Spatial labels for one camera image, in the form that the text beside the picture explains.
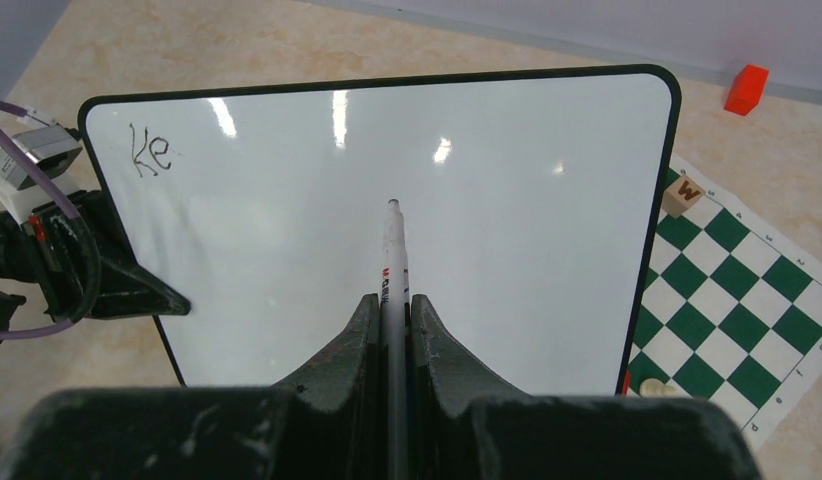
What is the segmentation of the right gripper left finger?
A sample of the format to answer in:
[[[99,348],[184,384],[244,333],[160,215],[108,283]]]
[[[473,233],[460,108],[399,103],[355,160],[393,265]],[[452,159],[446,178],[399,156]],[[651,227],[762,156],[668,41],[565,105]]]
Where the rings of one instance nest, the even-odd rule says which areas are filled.
[[[270,386],[71,389],[41,400],[0,479],[378,479],[379,300]]]

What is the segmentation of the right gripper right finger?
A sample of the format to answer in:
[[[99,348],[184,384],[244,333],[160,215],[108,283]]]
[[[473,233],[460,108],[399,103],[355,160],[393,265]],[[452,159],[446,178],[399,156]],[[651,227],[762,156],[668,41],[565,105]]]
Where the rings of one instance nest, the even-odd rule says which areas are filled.
[[[718,406],[681,397],[532,396],[413,297],[417,465],[424,479],[758,479]]]

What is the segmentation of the black cap white marker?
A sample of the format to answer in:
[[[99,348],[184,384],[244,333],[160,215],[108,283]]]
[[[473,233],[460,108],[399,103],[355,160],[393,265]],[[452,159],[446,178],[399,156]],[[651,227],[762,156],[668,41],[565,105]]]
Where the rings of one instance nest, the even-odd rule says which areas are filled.
[[[396,199],[387,204],[383,250],[381,330],[386,352],[387,477],[406,479],[409,475],[405,366],[408,258],[404,216]]]

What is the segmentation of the white whiteboard black frame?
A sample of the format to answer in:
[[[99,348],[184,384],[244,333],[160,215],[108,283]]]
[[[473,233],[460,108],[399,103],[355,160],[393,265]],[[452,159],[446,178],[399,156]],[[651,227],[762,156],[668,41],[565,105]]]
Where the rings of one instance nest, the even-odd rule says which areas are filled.
[[[185,296],[186,386],[270,385],[362,296],[412,294],[517,388],[623,385],[682,100],[652,64],[103,95],[116,233]]]

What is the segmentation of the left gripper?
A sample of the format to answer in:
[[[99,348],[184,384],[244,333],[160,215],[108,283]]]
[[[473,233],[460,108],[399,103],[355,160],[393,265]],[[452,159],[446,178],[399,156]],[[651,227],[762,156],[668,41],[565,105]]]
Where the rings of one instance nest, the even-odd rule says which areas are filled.
[[[185,316],[190,301],[135,259],[109,197],[100,190],[69,196],[96,240],[102,265],[100,291],[88,316],[116,320],[156,315]],[[89,248],[77,238],[58,207],[40,207],[18,224],[0,211],[0,279],[36,284],[54,322],[83,301]]]

